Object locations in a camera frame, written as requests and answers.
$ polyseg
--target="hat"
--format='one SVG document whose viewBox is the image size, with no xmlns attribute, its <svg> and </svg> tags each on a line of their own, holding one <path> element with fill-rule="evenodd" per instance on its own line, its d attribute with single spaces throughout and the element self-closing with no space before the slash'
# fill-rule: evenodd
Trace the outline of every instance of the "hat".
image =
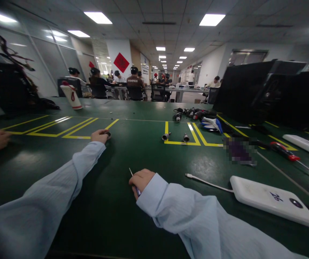
<svg viewBox="0 0 309 259">
<path fill-rule="evenodd" d="M 76 68 L 68 68 L 69 74 L 80 74 L 79 70 Z"/>
</svg>

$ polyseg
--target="light blue sleeve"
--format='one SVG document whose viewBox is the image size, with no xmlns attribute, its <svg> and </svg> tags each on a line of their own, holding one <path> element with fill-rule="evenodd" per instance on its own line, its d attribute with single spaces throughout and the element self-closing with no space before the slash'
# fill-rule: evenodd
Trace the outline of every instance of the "light blue sleeve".
<svg viewBox="0 0 309 259">
<path fill-rule="evenodd" d="M 192 259 L 302 259 L 259 229 L 227 214 L 215 196 L 151 179 L 137 205 L 159 228 L 178 234 Z"/>
<path fill-rule="evenodd" d="M 71 161 L 34 183 L 21 198 L 0 206 L 0 258 L 46 256 L 83 178 L 104 150 L 103 143 L 90 142 Z"/>
</svg>

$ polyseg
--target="red screwdriver handle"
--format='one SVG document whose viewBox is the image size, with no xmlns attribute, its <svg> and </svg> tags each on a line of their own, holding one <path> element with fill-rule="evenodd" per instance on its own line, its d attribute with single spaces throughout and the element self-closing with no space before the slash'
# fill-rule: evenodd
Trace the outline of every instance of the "red screwdriver handle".
<svg viewBox="0 0 309 259">
<path fill-rule="evenodd" d="M 301 160 L 298 156 L 295 156 L 292 152 L 288 151 L 286 147 L 284 147 L 282 144 L 278 142 L 271 142 L 271 148 L 290 161 Z"/>
</svg>

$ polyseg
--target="number 26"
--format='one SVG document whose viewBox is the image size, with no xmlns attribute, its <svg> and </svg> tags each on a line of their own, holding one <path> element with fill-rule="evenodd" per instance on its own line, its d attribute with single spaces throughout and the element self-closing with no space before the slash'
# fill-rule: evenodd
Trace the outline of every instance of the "number 26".
<svg viewBox="0 0 309 259">
<path fill-rule="evenodd" d="M 273 196 L 273 198 L 275 199 L 275 200 L 277 200 L 277 201 L 283 201 L 280 197 L 279 197 L 279 195 L 278 194 L 273 194 L 273 193 L 271 193 L 272 194 L 272 196 Z"/>
</svg>

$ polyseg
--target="screwdriver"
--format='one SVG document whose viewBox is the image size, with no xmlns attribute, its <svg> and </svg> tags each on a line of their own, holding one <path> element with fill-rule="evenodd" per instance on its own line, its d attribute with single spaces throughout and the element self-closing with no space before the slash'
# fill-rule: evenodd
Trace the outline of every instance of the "screwdriver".
<svg viewBox="0 0 309 259">
<path fill-rule="evenodd" d="M 281 154 L 282 156 L 284 156 L 285 158 L 287 158 L 288 160 L 292 161 L 292 162 L 298 162 L 301 165 L 303 165 L 306 169 L 309 170 L 309 167 L 307 167 L 305 164 L 303 164 L 300 160 L 301 158 L 294 155 L 292 152 L 288 151 L 286 149 L 286 147 L 284 147 L 282 144 L 278 143 L 278 142 L 271 142 L 271 148 L 278 152 L 279 154 Z"/>
</svg>

